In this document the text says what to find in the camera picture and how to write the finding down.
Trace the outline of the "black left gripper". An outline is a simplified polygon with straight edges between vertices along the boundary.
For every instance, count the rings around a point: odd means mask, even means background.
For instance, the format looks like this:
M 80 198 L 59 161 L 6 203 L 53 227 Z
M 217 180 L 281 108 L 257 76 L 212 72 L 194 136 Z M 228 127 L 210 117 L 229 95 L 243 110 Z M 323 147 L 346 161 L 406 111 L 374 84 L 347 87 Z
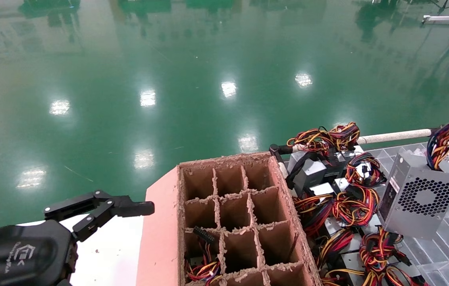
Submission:
M 79 257 L 75 239 L 86 241 L 115 216 L 154 212 L 151 201 L 97 190 L 46 207 L 46 221 L 40 224 L 1 227 L 0 286 L 68 286 Z M 73 226 L 73 234 L 59 223 L 78 215 L 85 217 Z

